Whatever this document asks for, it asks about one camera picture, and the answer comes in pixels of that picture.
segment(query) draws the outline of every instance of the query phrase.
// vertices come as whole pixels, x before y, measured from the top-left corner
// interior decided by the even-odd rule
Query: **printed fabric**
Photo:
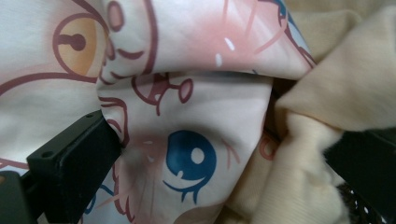
[[[84,223],[213,223],[263,144],[273,77],[314,66],[281,0],[5,0],[0,11],[1,170],[25,173],[30,153],[97,109],[119,136]]]

